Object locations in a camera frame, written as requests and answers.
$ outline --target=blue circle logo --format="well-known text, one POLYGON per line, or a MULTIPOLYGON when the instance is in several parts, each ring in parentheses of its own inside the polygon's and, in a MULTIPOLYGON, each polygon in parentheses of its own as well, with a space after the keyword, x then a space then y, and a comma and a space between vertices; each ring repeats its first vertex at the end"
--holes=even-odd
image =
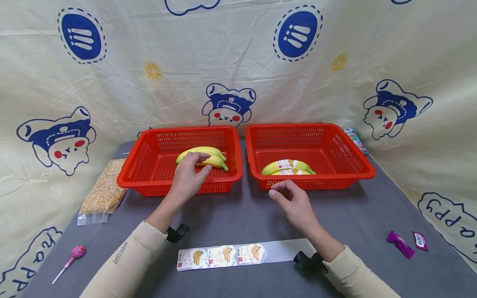
POLYGON ((289 10, 275 29, 273 48, 277 57, 291 62, 307 57, 320 36, 322 21, 323 16, 314 5, 289 10))
POLYGON ((68 54, 79 64, 91 64, 106 57, 106 38, 97 18, 80 8, 58 14, 58 32, 68 54))

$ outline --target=purple candy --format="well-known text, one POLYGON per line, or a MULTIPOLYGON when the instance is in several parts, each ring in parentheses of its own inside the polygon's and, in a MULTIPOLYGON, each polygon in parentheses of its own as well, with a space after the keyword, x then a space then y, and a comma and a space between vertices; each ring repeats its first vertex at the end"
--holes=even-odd
POLYGON ((427 242, 425 240, 424 235, 414 231, 413 231, 413 235, 414 235, 414 242, 416 243, 416 247, 418 249, 429 251, 429 249, 427 248, 427 242))
POLYGON ((399 249, 399 251, 403 253, 406 258, 410 259, 413 257, 415 251, 413 251, 413 249, 410 248, 406 242, 404 242, 404 240, 394 231, 389 233, 387 241, 394 244, 394 246, 397 247, 397 249, 399 249))

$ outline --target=person's left hand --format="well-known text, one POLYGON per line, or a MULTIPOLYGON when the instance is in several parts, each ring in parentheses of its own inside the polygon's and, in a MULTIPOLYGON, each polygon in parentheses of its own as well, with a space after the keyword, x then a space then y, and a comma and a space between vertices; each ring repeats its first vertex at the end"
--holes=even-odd
POLYGON ((206 153, 187 153, 177 165, 171 190, 167 196, 183 204, 195 195, 212 169, 212 166, 206 165, 199 173, 196 173, 196 163, 200 164, 209 157, 210 155, 206 153))

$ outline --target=fabric backdrop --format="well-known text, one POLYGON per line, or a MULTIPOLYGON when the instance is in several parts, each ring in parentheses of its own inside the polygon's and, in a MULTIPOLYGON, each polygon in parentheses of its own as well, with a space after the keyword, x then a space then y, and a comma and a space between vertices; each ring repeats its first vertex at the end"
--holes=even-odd
POLYGON ((467 0, 2 1, 0 296, 28 286, 119 144, 184 125, 355 127, 477 270, 475 11, 467 0))

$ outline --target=gray table surface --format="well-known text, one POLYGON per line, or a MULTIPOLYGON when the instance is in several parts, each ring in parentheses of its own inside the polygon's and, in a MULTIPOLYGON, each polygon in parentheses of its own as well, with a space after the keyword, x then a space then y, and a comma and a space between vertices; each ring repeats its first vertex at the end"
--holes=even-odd
MULTIPOLYGON (((172 227, 182 222, 191 231, 177 244, 167 242, 135 297, 341 297, 323 276, 304 273, 293 262, 177 272, 179 249, 303 237, 249 174, 245 142, 241 142, 242 179, 230 193, 197 195, 184 205, 172 227)), ((121 145, 114 158, 124 158, 122 153, 129 152, 132 144, 121 145)), ((377 169, 374 179, 346 190, 308 192, 322 225, 402 297, 475 297, 474 272, 372 163, 377 169), (414 257, 407 260, 386 242, 390 230, 411 247, 411 231, 423 233, 429 252, 415 249, 414 257)), ((76 226, 74 216, 22 297, 78 297, 160 201, 129 190, 106 224, 76 226), (52 285, 75 245, 86 246, 86 255, 52 285)))

